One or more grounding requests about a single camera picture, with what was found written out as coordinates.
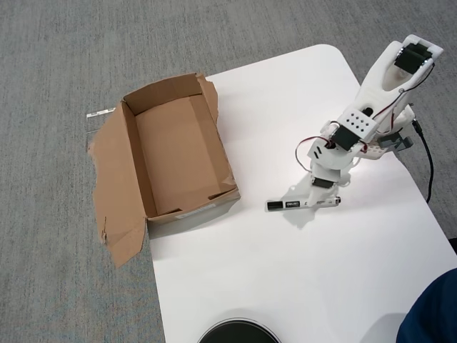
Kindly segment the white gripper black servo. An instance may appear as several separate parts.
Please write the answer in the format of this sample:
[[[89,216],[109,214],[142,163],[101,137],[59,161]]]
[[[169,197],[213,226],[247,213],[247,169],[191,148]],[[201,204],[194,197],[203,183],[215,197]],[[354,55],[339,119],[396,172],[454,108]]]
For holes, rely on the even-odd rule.
[[[309,188],[306,206],[311,208],[321,201],[322,205],[339,205],[338,186],[334,186],[340,180],[340,171],[328,169],[323,166],[311,167],[311,187]],[[322,189],[328,189],[323,195]]]

